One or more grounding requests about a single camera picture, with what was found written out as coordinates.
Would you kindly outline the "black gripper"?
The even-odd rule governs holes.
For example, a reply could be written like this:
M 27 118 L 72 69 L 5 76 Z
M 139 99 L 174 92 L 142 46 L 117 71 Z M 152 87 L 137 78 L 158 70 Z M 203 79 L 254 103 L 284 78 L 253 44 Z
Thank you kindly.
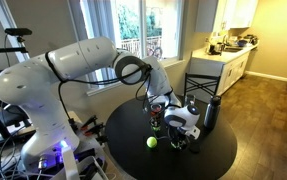
M 168 137 L 170 139 L 171 146 L 177 150 L 184 150 L 189 141 L 185 135 L 183 135 L 177 128 L 168 128 Z

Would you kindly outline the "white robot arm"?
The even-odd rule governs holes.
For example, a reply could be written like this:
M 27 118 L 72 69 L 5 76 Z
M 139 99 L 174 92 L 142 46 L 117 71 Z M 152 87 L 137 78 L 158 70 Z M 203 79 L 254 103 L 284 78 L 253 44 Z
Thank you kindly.
M 36 169 L 43 157 L 53 161 L 63 145 L 73 150 L 80 146 L 80 137 L 72 128 L 63 104 L 62 89 L 105 67 L 114 70 L 117 82 L 144 85 L 147 98 L 164 97 L 166 124 L 182 136 L 199 137 L 196 107 L 180 102 L 157 58 L 139 58 L 116 48 L 106 37 L 86 39 L 35 56 L 0 73 L 0 100 L 22 108 L 36 129 L 21 150 L 23 169 Z

